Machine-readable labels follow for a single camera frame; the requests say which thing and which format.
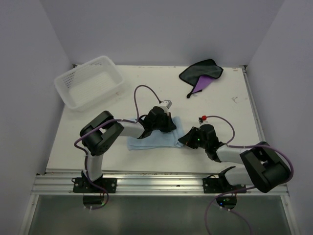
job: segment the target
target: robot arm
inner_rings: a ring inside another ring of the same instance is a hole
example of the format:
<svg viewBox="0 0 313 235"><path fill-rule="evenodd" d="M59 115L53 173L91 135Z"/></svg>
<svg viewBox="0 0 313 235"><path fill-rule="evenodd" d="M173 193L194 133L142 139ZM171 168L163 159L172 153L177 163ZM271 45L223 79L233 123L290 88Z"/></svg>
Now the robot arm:
<svg viewBox="0 0 313 235"><path fill-rule="evenodd" d="M192 127L179 142L193 149L205 149L213 161L243 165L230 167L223 170L218 179L210 179L218 182L221 191L229 191L231 186L254 185L266 193L289 178L290 169L273 150L266 148L268 143L261 142L252 148L229 147L219 141L212 125L202 118L199 118L199 121L200 127Z"/></svg>
<svg viewBox="0 0 313 235"><path fill-rule="evenodd" d="M171 105L172 102L170 100L165 100L158 106L153 107L144 119L140 118L136 123L132 121L111 122L104 126L103 130L98 130L84 138L82 144L89 153L86 164L91 181L95 182L102 177L103 155L117 137L129 136L143 139L150 136L154 130L160 130L165 133L175 130L176 126L172 121L171 113L168 112ZM114 117L109 111L102 112L81 130L80 136L87 134L111 119L114 119Z"/></svg>

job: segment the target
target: purple cloth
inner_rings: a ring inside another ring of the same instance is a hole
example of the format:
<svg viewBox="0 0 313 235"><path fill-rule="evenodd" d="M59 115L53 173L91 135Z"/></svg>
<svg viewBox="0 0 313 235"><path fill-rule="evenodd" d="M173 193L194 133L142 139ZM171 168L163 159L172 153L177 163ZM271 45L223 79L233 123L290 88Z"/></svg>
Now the purple cloth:
<svg viewBox="0 0 313 235"><path fill-rule="evenodd" d="M192 93L196 93L196 92L198 92L200 90L203 90L208 85L210 85L214 80L215 80L215 78L211 78L209 76L201 76L199 78L196 86L194 87Z"/></svg>

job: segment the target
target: light blue towel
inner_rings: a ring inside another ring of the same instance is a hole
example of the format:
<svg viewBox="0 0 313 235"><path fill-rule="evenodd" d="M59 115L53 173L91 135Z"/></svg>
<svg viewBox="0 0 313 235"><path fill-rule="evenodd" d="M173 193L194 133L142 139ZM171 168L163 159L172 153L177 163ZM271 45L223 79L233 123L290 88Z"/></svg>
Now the light blue towel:
<svg viewBox="0 0 313 235"><path fill-rule="evenodd" d="M179 117L173 118L173 123L176 125L176 130L169 133L163 133L159 130L153 131L150 136L144 139L136 139L128 137L127 148L128 150L150 149L160 147L175 147L181 148L182 143L178 142L178 139L184 136L182 124Z"/></svg>

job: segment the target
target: wire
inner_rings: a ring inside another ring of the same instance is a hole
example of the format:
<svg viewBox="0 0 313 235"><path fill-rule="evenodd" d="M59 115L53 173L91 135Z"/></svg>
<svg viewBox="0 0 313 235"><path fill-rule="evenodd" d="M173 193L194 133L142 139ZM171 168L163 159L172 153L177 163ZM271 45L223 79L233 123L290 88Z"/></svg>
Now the wire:
<svg viewBox="0 0 313 235"><path fill-rule="evenodd" d="M214 117L215 117L215 118L222 119L222 120L224 120L224 121L231 127L231 130L232 130L232 132L233 132L233 135L232 135L231 139L226 142L226 145L227 145L228 147L230 147L230 148L255 148L255 147L259 147L259 148L268 148L268 149L271 149L271 150L275 151L276 153L280 154L280 155L288 162L289 168L290 168L290 172L291 172L289 178L285 181L285 183L288 182L288 181L290 181L290 180L293 178L293 174L294 174L293 165L292 165L290 159L289 159L284 153L282 153L281 151L279 151L279 150L276 149L276 148L273 148L273 147L271 147L271 146L264 145L264 144L256 144L256 145L248 145L248 146L243 146L243 145L242 145L242 146L240 146L240 145L228 145L228 144L229 144L230 142L232 142L233 139L235 138L235 128L233 127L233 125L232 125L227 119L225 119L225 118L223 118L223 117L220 117L220 116L212 115L212 116L206 116L206 117L207 117L207 118L209 118L209 117L210 117L210 118L214 118ZM229 191L229 192L224 192L224 193L221 193L221 194L215 196L214 199L213 199L212 201L210 201L210 203L209 203L209 205L206 207L205 213L204 213L205 228L206 228L206 230L207 230L207 232L208 232L209 235L211 234L211 231L210 231L209 226L208 226L208 223L207 223L207 213L208 213L208 211L209 211L209 208L210 208L211 205L213 204L213 202L214 202L217 198L219 198L219 197L221 197L221 196L224 196L224 195L226 195L226 194L238 193L238 192L242 192L242 191L245 191L245 190L250 190L250 189L253 189L253 188L256 188L256 187L253 186L253 187L249 187L249 188L241 188L241 189L237 189L237 190L233 190L233 191ZM253 234L252 226L250 225L250 223L249 223L242 215L240 215L238 212L233 211L233 210L230 210L230 212L232 212L233 214L236 214L236 215L239 216L242 220L244 220L244 221L246 222L246 224L249 226L250 234Z"/></svg>
<svg viewBox="0 0 313 235"><path fill-rule="evenodd" d="M208 233L209 235L212 235L212 233L211 233L211 231L210 231L210 229L209 229L209 225L208 225L208 223L207 223L207 213L208 213L210 207L212 206L213 202L214 202L217 198L222 197L222 196L224 196L224 195L226 195L226 194L229 194L229 193L238 193L238 192L250 190L250 189L253 189L253 188L255 188L255 186L249 187L249 188L240 188L240 189L233 190L233 191L229 191L229 192L224 192L224 193L221 193L221 194L215 196L214 199L213 199L212 201L210 201L210 203L209 203L209 205L207 205L207 207L206 207L206 209L205 209L205 213L204 213L204 224L205 224L206 231L207 231L207 233ZM248 225L248 227L249 227L250 235L253 234L252 226L251 226L251 224L247 221L247 219L245 219L241 214L239 214L238 212L236 212L236 211L234 211L234 210L228 210L227 208L223 208L223 209L225 209L225 210L227 210L227 211L230 211L231 213L233 213L233 214L237 215L238 217L240 217L241 219L243 219L243 220L246 222L246 224Z"/></svg>
<svg viewBox="0 0 313 235"><path fill-rule="evenodd" d="M136 119L136 123L139 122L139 110L138 110L138 105L137 105L137 99L136 99L136 92L138 90L139 87L145 87L148 88L150 91L152 91L152 93L156 96L157 100L159 103L162 103L162 101L159 99L159 97L157 96L157 94L155 93L154 90L152 90L152 88L146 86L146 85L139 85L135 88L134 90L134 102L135 102L135 107L136 107L136 113L137 113L137 119Z"/></svg>
<svg viewBox="0 0 313 235"><path fill-rule="evenodd" d="M223 117L220 117L220 116L217 116L217 115L211 115L211 116L206 116L207 118L219 118L219 119L222 119L223 121L227 122L227 124L230 126L231 130L233 131L233 136L230 138L229 141L226 142L226 144L229 144L230 142L233 141L233 139L235 138L235 129L233 127L233 125L225 118Z"/></svg>

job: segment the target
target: metal base plate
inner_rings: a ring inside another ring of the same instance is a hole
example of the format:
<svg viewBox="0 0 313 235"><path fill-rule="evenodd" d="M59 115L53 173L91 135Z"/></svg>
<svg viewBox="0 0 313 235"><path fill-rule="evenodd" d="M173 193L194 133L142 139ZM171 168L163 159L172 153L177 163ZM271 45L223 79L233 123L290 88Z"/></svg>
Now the metal base plate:
<svg viewBox="0 0 313 235"><path fill-rule="evenodd" d="M101 192L98 188L91 186L88 182L86 182L82 177L73 178L72 182L74 182L73 192L75 193L97 193ZM103 187L108 193L115 193L117 179L116 178L99 178L94 181L96 185Z"/></svg>
<svg viewBox="0 0 313 235"><path fill-rule="evenodd" d="M229 191L233 191L233 190L237 190L241 188L246 188L245 186L241 186L241 185L235 185L235 186L225 185L221 187L218 178L209 178L209 177L203 178L202 182L203 182L204 193L223 193L223 192L229 192Z"/></svg>

